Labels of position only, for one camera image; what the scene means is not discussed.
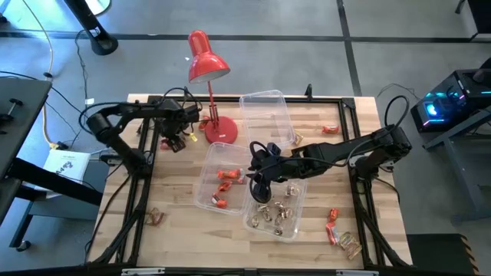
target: white cable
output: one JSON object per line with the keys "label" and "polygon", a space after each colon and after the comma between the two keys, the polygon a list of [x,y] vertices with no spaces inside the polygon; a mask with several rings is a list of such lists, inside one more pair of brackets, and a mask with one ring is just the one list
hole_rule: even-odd
{"label": "white cable", "polygon": [[[34,19],[36,19],[36,21],[38,22],[39,27],[41,27],[41,30],[43,30],[44,36],[46,36],[46,40],[48,41],[48,44],[49,44],[49,55],[50,55],[48,73],[51,75],[51,69],[53,68],[53,60],[54,60],[53,45],[51,45],[51,40],[49,39],[48,33],[44,29],[43,25],[39,21],[39,19],[36,16],[36,14],[32,11],[31,7],[29,7],[28,3],[25,0],[22,0],[22,1],[24,2],[24,5],[26,6],[26,8],[31,12],[32,16],[34,16]],[[46,77],[45,80],[50,81],[50,82],[53,82],[52,79],[51,79],[51,77]],[[48,135],[48,123],[47,123],[47,118],[46,118],[47,117],[46,116],[46,106],[45,105],[42,108],[42,116],[43,116],[43,136],[44,136],[44,139],[46,140],[46,143],[48,143],[48,145],[49,145],[50,148],[56,149],[56,148],[58,148],[58,144],[53,143],[49,139],[49,135]]]}

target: bolt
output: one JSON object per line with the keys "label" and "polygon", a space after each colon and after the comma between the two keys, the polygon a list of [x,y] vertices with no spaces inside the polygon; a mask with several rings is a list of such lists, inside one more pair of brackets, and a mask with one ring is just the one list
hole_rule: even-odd
{"label": "bolt", "polygon": [[8,115],[11,116],[12,111],[14,111],[15,106],[19,105],[20,107],[24,105],[20,100],[17,99],[10,99],[10,102],[12,103],[12,106],[10,107],[10,110],[8,111]]}

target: wheel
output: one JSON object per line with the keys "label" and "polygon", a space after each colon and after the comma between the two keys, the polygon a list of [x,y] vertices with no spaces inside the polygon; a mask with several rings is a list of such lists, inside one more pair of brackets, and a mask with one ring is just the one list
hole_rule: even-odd
{"label": "wheel", "polygon": [[17,247],[15,250],[17,250],[17,252],[22,252],[28,250],[30,247],[31,247],[30,241],[22,241],[21,245]]}

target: lamp base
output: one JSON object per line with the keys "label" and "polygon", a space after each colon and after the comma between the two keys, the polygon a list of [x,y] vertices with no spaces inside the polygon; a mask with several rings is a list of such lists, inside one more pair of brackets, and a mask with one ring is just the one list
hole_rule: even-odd
{"label": "lamp base", "polygon": [[218,123],[217,128],[215,128],[212,122],[206,124],[205,137],[208,142],[234,143],[237,135],[239,135],[236,122],[228,117],[220,116]]}

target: plastic container lid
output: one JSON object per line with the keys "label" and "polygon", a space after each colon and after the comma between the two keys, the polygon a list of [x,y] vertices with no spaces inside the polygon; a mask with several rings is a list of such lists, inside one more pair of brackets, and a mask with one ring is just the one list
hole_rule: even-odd
{"label": "plastic container lid", "polygon": [[[291,195],[286,195],[289,187],[292,187],[295,192]],[[249,194],[247,209],[243,219],[244,226],[250,231],[271,235],[281,242],[291,242],[298,234],[307,190],[307,181],[304,179],[291,179],[283,183],[272,182],[271,190],[272,199],[266,204],[269,209],[271,221],[268,221],[265,215],[263,215],[263,212],[258,210],[262,204],[257,203]],[[281,212],[277,202],[281,203],[285,209],[291,210],[289,211],[288,218],[278,218],[278,216],[281,216]],[[254,220],[259,222],[256,227],[253,226]],[[278,229],[282,232],[280,235],[275,234],[275,231]]]}
{"label": "plastic container lid", "polygon": [[239,99],[249,143],[275,143],[286,149],[295,141],[295,132],[285,96],[278,90],[246,94]]}
{"label": "plastic container lid", "polygon": [[218,197],[227,201],[224,209],[218,208],[212,202],[213,193],[225,180],[218,177],[219,171],[241,169],[248,173],[251,163],[251,153],[248,148],[216,142],[209,146],[205,166],[201,170],[198,189],[194,193],[194,204],[200,208],[221,212],[227,215],[241,215],[246,209],[246,199],[249,193],[249,178],[244,177],[242,184],[232,180],[230,189],[219,192]]}

